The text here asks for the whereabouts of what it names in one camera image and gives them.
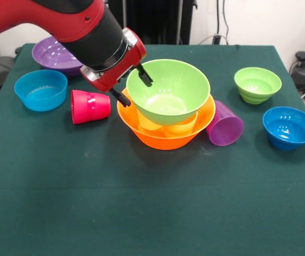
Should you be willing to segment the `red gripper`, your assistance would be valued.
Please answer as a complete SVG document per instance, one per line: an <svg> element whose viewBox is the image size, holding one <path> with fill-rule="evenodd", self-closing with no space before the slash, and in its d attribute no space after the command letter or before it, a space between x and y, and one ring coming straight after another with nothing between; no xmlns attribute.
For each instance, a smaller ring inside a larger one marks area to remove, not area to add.
<svg viewBox="0 0 305 256"><path fill-rule="evenodd" d="M107 71L92 71L89 82L102 92L109 91L120 104L124 107L129 107L131 101L122 92L117 91L113 87L116 86L121 78L124 78L129 70L135 67L138 70L139 78L147 87L152 86L153 79L140 63L147 55L146 48L141 39L128 27L123 29L123 35L124 39L128 42L128 50L123 58L118 64L115 64L114 67Z"/></svg>

